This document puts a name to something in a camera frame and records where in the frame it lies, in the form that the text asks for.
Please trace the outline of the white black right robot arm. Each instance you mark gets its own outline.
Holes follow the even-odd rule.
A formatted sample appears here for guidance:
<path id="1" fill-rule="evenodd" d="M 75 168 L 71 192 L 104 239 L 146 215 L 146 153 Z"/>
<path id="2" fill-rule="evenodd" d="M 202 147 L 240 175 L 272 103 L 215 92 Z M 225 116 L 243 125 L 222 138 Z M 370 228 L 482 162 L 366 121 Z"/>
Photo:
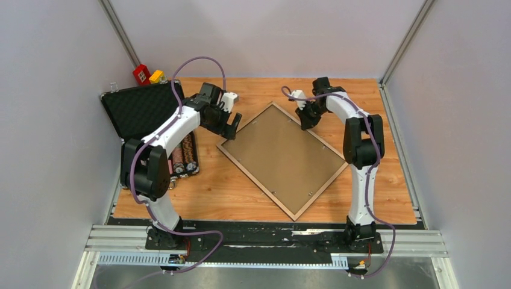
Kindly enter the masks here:
<path id="1" fill-rule="evenodd" d="M 335 114 L 344 124 L 343 155 L 352 173 L 352 200 L 343 233 L 351 251 L 360 251 L 376 238 L 376 219 L 372 210 L 375 176 L 384 156 L 383 119 L 360 108 L 341 86 L 334 87 L 327 77 L 315 79 L 312 97 L 301 90 L 290 96 L 303 130 L 315 127 L 325 113 Z"/>

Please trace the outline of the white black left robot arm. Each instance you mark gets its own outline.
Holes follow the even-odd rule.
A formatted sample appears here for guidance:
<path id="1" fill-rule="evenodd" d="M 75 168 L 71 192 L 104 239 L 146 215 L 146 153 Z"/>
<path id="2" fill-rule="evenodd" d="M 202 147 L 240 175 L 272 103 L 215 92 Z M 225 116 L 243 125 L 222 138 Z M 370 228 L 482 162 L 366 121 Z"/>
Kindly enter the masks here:
<path id="1" fill-rule="evenodd" d="M 187 234 L 182 230 L 182 218 L 166 198 L 171 183 L 168 158 L 200 126 L 228 140 L 235 139 L 242 115 L 236 113 L 228 123 L 239 95 L 216 85 L 205 82 L 199 93 L 188 98 L 177 94 L 174 82 L 171 90 L 178 104 L 171 117 L 144 138 L 123 144 L 121 184 L 131 191 L 137 204 L 145 206 L 162 242 L 176 249 Z"/>

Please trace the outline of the brown orange chip stack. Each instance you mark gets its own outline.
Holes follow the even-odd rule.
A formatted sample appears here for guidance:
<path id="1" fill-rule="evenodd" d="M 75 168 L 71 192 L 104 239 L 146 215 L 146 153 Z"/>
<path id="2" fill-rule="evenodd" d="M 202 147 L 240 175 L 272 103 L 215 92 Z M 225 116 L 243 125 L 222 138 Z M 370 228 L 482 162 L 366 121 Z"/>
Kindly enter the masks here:
<path id="1" fill-rule="evenodd" d="M 195 171 L 197 168 L 197 163 L 194 159 L 194 150 L 193 150 L 193 141 L 192 136 L 189 134 L 185 137 L 182 142 L 183 147 L 183 159 L 186 165 L 186 170 Z"/>

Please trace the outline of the green red chip stack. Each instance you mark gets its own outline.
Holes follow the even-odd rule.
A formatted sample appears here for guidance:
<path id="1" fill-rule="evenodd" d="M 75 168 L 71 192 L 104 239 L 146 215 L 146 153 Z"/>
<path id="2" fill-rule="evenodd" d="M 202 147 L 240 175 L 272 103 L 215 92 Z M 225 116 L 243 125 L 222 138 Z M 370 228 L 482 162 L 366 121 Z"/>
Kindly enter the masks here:
<path id="1" fill-rule="evenodd" d="M 181 144 L 172 151 L 172 168 L 175 173 L 184 172 L 183 149 Z"/>

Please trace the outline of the yellow toy block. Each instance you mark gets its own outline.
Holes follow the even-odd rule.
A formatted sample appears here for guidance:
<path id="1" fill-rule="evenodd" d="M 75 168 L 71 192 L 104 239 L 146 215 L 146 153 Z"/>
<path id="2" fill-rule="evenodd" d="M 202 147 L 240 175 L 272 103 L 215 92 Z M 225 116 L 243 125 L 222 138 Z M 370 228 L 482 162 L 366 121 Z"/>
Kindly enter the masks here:
<path id="1" fill-rule="evenodd" d="M 157 84 L 161 82 L 167 81 L 168 78 L 166 77 L 164 71 L 162 70 L 155 70 L 154 73 L 149 77 L 149 81 L 151 84 Z"/>

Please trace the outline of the black poker chip case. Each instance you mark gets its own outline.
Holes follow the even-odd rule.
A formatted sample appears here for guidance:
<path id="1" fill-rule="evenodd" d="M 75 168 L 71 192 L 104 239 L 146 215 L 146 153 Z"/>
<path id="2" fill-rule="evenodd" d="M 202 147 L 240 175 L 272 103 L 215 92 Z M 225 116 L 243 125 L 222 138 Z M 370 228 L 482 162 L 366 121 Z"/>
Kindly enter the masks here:
<path id="1" fill-rule="evenodd" d="M 150 139 L 176 115 L 178 103 L 184 101 L 183 89 L 178 81 L 166 82 L 104 93 L 100 100 L 122 140 L 120 179 L 121 184 L 129 188 L 136 151 L 143 146 L 144 138 Z M 172 151 L 189 134 L 195 136 L 193 131 L 186 131 L 184 125 L 177 122 L 164 137 L 143 150 L 134 170 L 137 194 L 168 191 L 179 173 L 175 173 L 163 157 L 171 160 Z"/>

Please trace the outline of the red toy house block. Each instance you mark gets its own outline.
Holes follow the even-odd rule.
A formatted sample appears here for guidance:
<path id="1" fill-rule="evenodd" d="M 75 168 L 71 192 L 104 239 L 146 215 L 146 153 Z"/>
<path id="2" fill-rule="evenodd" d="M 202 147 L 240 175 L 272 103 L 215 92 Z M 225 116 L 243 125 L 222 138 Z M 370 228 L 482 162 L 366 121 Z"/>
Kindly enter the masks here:
<path id="1" fill-rule="evenodd" d="M 150 77 L 151 73 L 148 67 L 144 64 L 138 65 L 133 71 L 132 74 L 139 86 L 150 85 Z"/>

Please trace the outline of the aluminium rail frame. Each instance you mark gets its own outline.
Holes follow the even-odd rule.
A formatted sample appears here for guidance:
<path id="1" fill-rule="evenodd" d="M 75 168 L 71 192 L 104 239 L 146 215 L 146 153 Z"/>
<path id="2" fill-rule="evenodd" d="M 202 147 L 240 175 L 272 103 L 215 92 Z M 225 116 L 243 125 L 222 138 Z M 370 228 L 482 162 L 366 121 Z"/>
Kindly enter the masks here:
<path id="1" fill-rule="evenodd" d="M 383 118 L 386 154 L 376 182 L 375 204 L 378 216 L 394 222 L 395 227 L 379 227 L 380 249 L 372 252 L 372 260 L 386 262 L 380 276 L 389 277 L 396 265 L 404 263 L 407 269 L 418 267 L 420 275 L 439 288 L 456 288 L 441 233 L 421 222 L 404 155 L 396 147 L 397 131 L 389 120 L 389 107 L 378 81 L 334 78 L 331 83 L 342 86 L 359 106 Z M 200 193 L 175 201 L 187 217 L 186 228 L 224 233 L 224 242 L 215 252 L 200 251 L 203 268 L 341 270 L 355 260 L 355 252 L 342 252 L 331 241 L 342 231 L 348 212 L 351 181 L 347 173 L 340 174 L 299 222 L 286 223 L 270 199 L 257 195 L 255 185 L 224 157 L 217 141 L 217 137 L 199 132 L 203 168 L 199 180 L 218 189 L 220 201 L 208 207 Z M 226 208 L 220 208 L 221 202 Z M 176 250 L 145 249 L 148 215 L 137 209 L 126 193 L 113 209 L 111 221 L 95 225 L 90 232 L 74 288 L 98 288 L 99 278 L 110 266 L 160 270 L 177 254 Z"/>

